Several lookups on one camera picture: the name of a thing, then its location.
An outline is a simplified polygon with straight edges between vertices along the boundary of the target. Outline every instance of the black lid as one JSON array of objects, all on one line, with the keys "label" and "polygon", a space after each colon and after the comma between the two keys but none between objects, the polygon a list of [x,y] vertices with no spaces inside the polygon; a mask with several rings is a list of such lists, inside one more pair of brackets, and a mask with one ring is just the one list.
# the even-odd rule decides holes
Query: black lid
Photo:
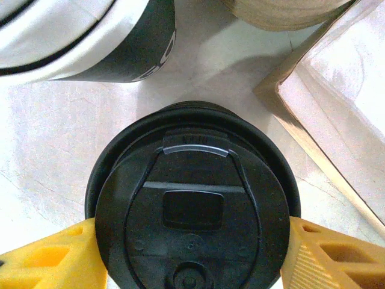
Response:
[{"label": "black lid", "polygon": [[109,144],[88,183],[86,214],[97,200],[100,254],[121,288],[268,288],[288,248],[289,209],[300,215],[293,180],[260,131],[188,102]]}]

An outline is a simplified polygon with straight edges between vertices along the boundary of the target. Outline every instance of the black plastic lid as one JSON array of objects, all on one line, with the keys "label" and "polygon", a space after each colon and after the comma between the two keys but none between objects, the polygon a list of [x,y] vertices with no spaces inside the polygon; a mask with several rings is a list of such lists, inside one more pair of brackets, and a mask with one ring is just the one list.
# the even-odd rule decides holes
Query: black plastic lid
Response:
[{"label": "black plastic lid", "polygon": [[184,102],[121,132],[87,188],[96,236],[121,288],[269,288],[300,216],[273,143],[233,113]]}]

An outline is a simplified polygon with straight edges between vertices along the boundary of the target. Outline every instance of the white floor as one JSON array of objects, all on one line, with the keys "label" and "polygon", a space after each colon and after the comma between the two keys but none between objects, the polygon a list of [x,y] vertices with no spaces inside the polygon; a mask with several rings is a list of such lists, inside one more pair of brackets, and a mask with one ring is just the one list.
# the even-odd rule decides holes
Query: white floor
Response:
[{"label": "white floor", "polygon": [[262,31],[218,0],[176,0],[176,13],[174,51],[147,80],[0,87],[0,229],[7,236],[0,253],[81,221],[88,176],[107,143],[151,112],[197,99],[231,109],[274,141],[297,177],[304,219],[385,246],[252,93],[315,28]]}]

